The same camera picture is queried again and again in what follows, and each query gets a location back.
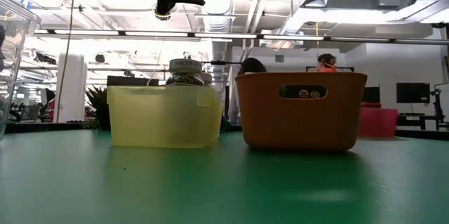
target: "table surface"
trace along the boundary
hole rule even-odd
[[[358,140],[345,154],[114,147],[56,131],[0,142],[0,223],[449,223],[449,142]]]

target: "person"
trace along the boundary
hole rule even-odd
[[[326,53],[322,54],[317,58],[318,65],[316,67],[317,72],[336,72],[337,68],[335,66],[335,63],[337,59],[335,56]]]
[[[256,58],[248,58],[243,61],[241,64],[241,68],[237,76],[241,76],[242,74],[249,73],[263,73],[267,72],[265,66]],[[239,105],[239,96],[237,94],[237,84],[234,83],[232,88],[232,97],[229,101],[229,111],[227,113],[229,117],[229,122],[233,126],[241,126],[240,123],[240,105]]]

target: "spiky plant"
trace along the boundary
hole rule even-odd
[[[95,118],[100,128],[103,130],[111,130],[111,122],[109,120],[109,106],[107,105],[107,88],[93,87],[87,88],[86,95],[90,105],[96,109]]]

